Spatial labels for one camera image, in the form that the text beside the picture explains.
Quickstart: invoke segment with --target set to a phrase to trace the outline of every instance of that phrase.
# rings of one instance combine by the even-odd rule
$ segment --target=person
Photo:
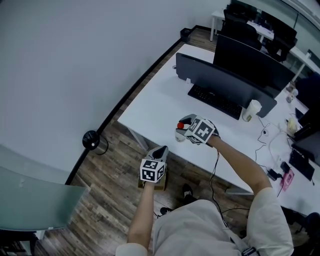
[[[208,200],[196,200],[184,187],[189,204],[155,221],[155,256],[290,256],[293,241],[286,218],[271,183],[262,168],[219,136],[211,136],[210,147],[228,161],[253,191],[246,234],[240,239],[222,220],[217,207]],[[130,225],[127,243],[118,246],[116,256],[146,256],[154,220],[154,184],[146,182]]]

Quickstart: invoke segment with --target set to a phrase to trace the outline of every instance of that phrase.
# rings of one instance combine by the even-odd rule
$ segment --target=power adapter
[[[273,181],[276,181],[278,178],[284,178],[280,173],[275,172],[273,169],[268,170],[267,176]]]

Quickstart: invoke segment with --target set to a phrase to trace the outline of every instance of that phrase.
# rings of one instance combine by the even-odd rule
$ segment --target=paper cup
[[[262,106],[259,101],[255,99],[251,100],[248,108],[244,111],[242,115],[243,120],[249,122],[251,118],[261,110],[261,108]]]

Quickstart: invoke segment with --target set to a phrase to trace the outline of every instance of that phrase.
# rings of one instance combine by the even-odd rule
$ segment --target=white table
[[[187,44],[182,46],[178,52],[210,63],[213,62],[215,55],[214,52]],[[171,57],[154,75],[118,121],[130,129],[140,145],[146,150],[148,148],[142,136],[158,145],[167,145],[175,155],[211,173],[217,155],[214,148],[205,145],[197,146],[191,144],[188,140],[184,142],[175,140],[175,128],[179,119],[189,114],[197,114],[212,120],[224,141],[250,158],[255,159],[255,150],[262,145],[257,141],[263,129],[258,117],[253,118],[250,122],[245,122],[242,118],[235,120],[188,96],[187,93],[193,85],[178,78],[176,70],[173,69],[175,64],[176,55]],[[278,123],[281,125],[285,122],[285,118],[292,117],[290,113],[294,113],[292,106],[287,106],[286,93],[282,92],[279,97],[281,98],[281,104],[278,104],[266,118],[262,119],[265,124],[269,120],[272,120],[272,123],[275,124],[268,127],[269,136],[261,138],[266,143],[269,143],[279,133]],[[307,109],[300,105],[299,110],[305,112]],[[282,138],[282,134],[278,135],[271,144],[271,151],[274,158],[284,154],[287,157],[291,150],[286,137]],[[268,168],[274,168],[268,147],[265,146],[257,152],[257,162]],[[275,171],[282,172],[279,168],[275,168]],[[312,186],[302,174],[298,171],[294,172],[295,177],[292,184],[286,192],[282,191],[280,193],[281,204],[303,214],[314,211],[320,212],[320,205],[314,203],[317,202],[316,195],[320,195],[320,178],[319,180],[314,179],[315,186]],[[237,191],[252,193],[250,187],[238,177],[228,162],[221,156],[217,164],[216,176],[235,185],[238,188]],[[276,193],[278,193],[280,191],[279,181],[274,182],[273,185]]]
[[[217,20],[225,20],[225,15],[220,11],[214,11],[212,14],[212,25],[211,25],[211,34],[210,34],[210,41],[213,40],[214,34],[217,34],[216,24]],[[262,42],[264,38],[268,38],[269,40],[273,40],[275,37],[275,34],[270,31],[269,29],[266,29],[265,27],[258,25],[252,21],[248,21],[247,24],[254,27],[256,32],[260,35],[259,41]],[[296,46],[294,46],[290,53],[292,53],[293,56],[297,57],[300,61],[302,61],[302,65],[296,72],[295,76],[293,77],[292,81],[294,82],[297,77],[300,75],[301,71],[304,69],[305,66],[309,67],[313,72],[317,72],[320,74],[320,68],[310,59],[311,55],[310,53],[304,54],[302,51],[300,51]]]

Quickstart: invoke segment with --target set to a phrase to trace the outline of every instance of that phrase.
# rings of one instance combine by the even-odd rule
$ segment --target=wooden floor
[[[192,32],[190,44],[214,52],[217,37],[214,36],[213,42],[209,38],[209,31],[197,28]],[[146,152],[117,120],[182,45],[180,43],[175,47],[148,75],[107,125],[103,131],[103,136],[109,141],[107,153],[102,156],[89,153],[72,182],[72,185],[86,187],[87,194],[81,199],[67,228],[45,232],[44,239],[37,242],[36,255],[114,255],[117,246],[126,242],[129,225],[142,192],[137,188],[137,182],[140,163]],[[147,143],[150,148],[156,146],[150,141]],[[211,199],[210,173],[172,153],[168,155],[167,170],[166,190],[156,191],[154,195],[154,210],[157,214],[160,214],[161,207],[174,209],[182,205],[184,183],[193,188],[196,198]],[[252,196],[227,195],[224,191],[229,184],[219,178],[213,180],[215,199],[222,211],[250,207]],[[230,210],[224,217],[235,233],[240,234],[246,229],[248,211]],[[152,252],[152,241],[149,251]]]

